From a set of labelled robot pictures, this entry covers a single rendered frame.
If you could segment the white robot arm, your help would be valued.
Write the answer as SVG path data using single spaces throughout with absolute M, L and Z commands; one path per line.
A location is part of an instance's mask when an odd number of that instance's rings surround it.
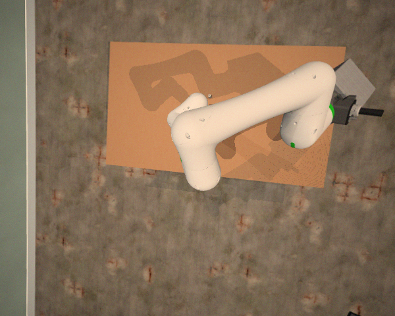
M 284 114 L 282 140 L 304 149 L 331 122 L 348 125 L 359 114 L 381 117 L 384 113 L 356 105 L 356 95 L 343 99 L 334 91 L 335 83 L 330 65 L 312 61 L 260 88 L 212 105 L 202 93 L 191 94 L 167 117 L 189 185 L 200 191 L 214 188 L 221 179 L 217 144 L 273 117 Z

